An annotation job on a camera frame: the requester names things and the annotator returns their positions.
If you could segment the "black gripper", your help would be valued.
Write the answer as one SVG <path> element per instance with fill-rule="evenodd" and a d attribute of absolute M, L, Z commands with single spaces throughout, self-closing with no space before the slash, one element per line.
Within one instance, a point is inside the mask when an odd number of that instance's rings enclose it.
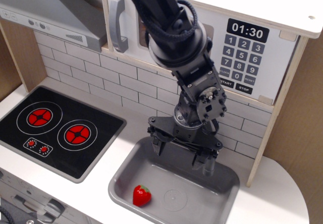
<path fill-rule="evenodd" d="M 192 167 L 201 167 L 208 157 L 215 160 L 223 144 L 213 134 L 206 134 L 202 127 L 185 128 L 176 123 L 173 117 L 150 117 L 148 119 L 148 133 L 152 137 L 154 152 L 160 156 L 167 143 L 183 146 L 193 152 L 195 156 Z"/>

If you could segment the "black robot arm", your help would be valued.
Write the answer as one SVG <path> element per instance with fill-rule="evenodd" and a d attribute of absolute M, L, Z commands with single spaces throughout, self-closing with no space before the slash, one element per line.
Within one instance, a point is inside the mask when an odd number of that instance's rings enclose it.
<path fill-rule="evenodd" d="M 146 28 L 153 60 L 170 70 L 181 88 L 171 117 L 150 117 L 148 132 L 156 154 L 167 143 L 195 152 L 192 166 L 210 173 L 222 149 L 216 138 L 226 93 L 209 56 L 212 40 L 186 0 L 132 0 Z"/>

